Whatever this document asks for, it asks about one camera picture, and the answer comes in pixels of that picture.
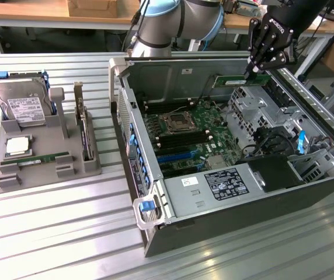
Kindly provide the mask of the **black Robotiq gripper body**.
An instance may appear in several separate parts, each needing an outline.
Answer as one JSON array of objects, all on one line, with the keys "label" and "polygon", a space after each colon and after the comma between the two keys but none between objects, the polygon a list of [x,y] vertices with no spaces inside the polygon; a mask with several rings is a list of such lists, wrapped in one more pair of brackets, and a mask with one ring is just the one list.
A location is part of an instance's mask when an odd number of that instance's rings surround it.
[{"label": "black Robotiq gripper body", "polygon": [[255,19],[255,58],[271,58],[271,54],[285,52],[287,58],[293,55],[293,17],[289,13],[268,12],[261,19]]}]

